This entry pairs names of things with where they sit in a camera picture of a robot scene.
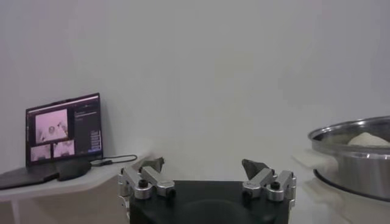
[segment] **laptop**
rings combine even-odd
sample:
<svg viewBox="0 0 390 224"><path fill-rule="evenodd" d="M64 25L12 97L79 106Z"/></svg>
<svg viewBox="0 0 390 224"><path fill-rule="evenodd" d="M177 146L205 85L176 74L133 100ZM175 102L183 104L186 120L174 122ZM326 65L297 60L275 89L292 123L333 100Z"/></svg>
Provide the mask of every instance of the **laptop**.
<svg viewBox="0 0 390 224"><path fill-rule="evenodd" d="M103 158L100 94L26 110L26 166L0 175L0 189L56 179L56 165Z"/></svg>

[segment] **metal bowl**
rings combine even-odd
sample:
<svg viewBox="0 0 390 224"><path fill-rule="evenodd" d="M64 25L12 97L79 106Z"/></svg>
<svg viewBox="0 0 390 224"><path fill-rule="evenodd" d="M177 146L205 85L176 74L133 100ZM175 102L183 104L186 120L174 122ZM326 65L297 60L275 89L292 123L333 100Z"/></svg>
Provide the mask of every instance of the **metal bowl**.
<svg viewBox="0 0 390 224"><path fill-rule="evenodd" d="M333 156L338 163L337 169L320 168L315 173L351 193L390 201L390 147L347 145L363 132L390 142L390 116L348 121L310 132L312 148Z"/></svg>

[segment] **black screw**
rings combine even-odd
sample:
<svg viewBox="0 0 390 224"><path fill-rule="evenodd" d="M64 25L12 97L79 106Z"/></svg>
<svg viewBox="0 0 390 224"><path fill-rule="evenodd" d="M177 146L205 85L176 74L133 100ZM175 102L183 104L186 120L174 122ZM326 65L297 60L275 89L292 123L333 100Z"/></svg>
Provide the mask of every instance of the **black screw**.
<svg viewBox="0 0 390 224"><path fill-rule="evenodd" d="M280 183L279 182L274 181L274 182L271 183L271 189L272 190L279 190L279 188L280 188Z"/></svg>
<svg viewBox="0 0 390 224"><path fill-rule="evenodd" d="M145 188L145 187L147 187L147 185L148 185L148 182L146 180L144 180L144 179L142 179L142 180L140 180L138 182L138 187L139 188Z"/></svg>

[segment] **bowl rim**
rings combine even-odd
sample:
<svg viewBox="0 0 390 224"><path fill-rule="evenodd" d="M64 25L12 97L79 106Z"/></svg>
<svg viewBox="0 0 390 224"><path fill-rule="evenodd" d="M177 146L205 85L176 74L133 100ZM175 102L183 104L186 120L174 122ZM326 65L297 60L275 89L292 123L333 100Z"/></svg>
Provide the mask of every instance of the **bowl rim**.
<svg viewBox="0 0 390 224"><path fill-rule="evenodd" d="M321 152L339 152L340 150L344 152L357 152L357 153L374 153L374 154L386 154L390 156L390 147L383 147L383 146L362 146L362 145L346 145L346 144L335 144L335 143L324 143L320 140L316 140L315 137L318 135L328 133L334 130L341 129L346 126L350 125L363 125L369 122L377 122L382 120L390 120L390 116L379 116L379 117L370 117L365 119L357 119L354 121L346 121L346 122L340 122L333 125L328 125L322 128L317 128L311 132L308 133L308 138L313 144L313 149Z"/></svg>

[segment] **laptop screen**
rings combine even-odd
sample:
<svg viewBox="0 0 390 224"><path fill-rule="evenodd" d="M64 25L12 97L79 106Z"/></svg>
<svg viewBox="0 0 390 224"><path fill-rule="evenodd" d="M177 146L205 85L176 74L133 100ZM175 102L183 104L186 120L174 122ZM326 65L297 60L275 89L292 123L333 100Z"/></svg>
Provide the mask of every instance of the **laptop screen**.
<svg viewBox="0 0 390 224"><path fill-rule="evenodd" d="M26 165L102 158L100 95L26 110Z"/></svg>

